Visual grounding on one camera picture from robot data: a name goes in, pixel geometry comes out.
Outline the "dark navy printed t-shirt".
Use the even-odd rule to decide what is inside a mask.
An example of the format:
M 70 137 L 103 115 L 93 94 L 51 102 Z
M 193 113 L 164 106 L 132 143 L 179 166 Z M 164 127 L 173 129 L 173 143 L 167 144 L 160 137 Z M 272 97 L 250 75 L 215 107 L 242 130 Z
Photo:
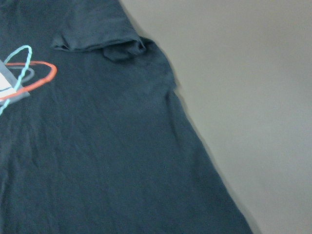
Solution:
M 249 234 L 158 46 L 117 0 L 3 0 L 0 57 L 55 78 L 0 116 L 3 234 Z

